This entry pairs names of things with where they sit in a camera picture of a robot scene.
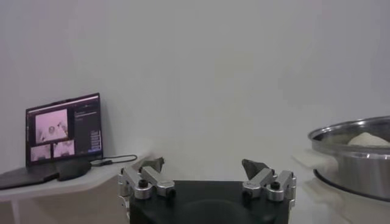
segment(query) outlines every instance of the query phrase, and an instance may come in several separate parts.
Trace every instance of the black object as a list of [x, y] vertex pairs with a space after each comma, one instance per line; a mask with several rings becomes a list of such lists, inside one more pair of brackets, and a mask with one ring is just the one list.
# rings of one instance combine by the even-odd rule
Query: black object
[[269, 201], [263, 191], [243, 203], [240, 181], [175, 181], [174, 200], [153, 194], [148, 200], [130, 198], [130, 219], [137, 224], [287, 224], [289, 201]]
[[271, 189], [272, 190], [278, 190], [280, 188], [280, 183], [279, 182], [272, 182], [271, 183]]
[[386, 202], [390, 202], [390, 199], [388, 198], [381, 198], [381, 197], [376, 197], [376, 196], [372, 196], [372, 195], [368, 195], [368, 194], [363, 194], [363, 193], [360, 193], [360, 192], [357, 192], [357, 191], [353, 191], [351, 189], [348, 189], [346, 187], [343, 187], [343, 186], [340, 186], [338, 184], [335, 184], [334, 182], [326, 179], [325, 177], [323, 177], [319, 172], [318, 170], [314, 169], [313, 170], [313, 173], [314, 175], [320, 179], [322, 182], [324, 182], [325, 184], [327, 185], [330, 185], [334, 188], [337, 188], [339, 190], [342, 190], [342, 191], [345, 191], [345, 192], [348, 192], [348, 193], [351, 193], [351, 194], [356, 194], [356, 195], [360, 195], [362, 197], [366, 197], [366, 198], [372, 198], [372, 199], [375, 199], [375, 200], [380, 200], [380, 201], [386, 201]]
[[255, 177], [264, 168], [268, 168], [268, 166], [264, 163], [258, 163], [248, 159], [243, 159], [241, 163], [243, 164], [245, 173], [249, 180]]
[[23, 167], [0, 175], [0, 190], [41, 184], [58, 177], [53, 164]]
[[85, 175], [91, 169], [91, 163], [85, 159], [73, 159], [58, 163], [59, 181], [71, 180]]
[[139, 188], [145, 188], [145, 187], [147, 187], [147, 185], [148, 185], [147, 180], [142, 179], [142, 180], [140, 180], [140, 181], [138, 182], [138, 187], [139, 187]]

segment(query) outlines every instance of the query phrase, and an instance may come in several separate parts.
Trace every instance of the stainless steel pot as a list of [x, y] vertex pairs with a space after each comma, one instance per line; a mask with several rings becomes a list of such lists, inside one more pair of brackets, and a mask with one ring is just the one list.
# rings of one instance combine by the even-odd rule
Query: stainless steel pot
[[344, 122], [312, 131], [308, 137], [315, 151], [331, 155], [337, 169], [317, 174], [334, 186], [366, 197], [390, 201], [390, 147], [347, 145], [368, 132], [390, 142], [390, 116]]

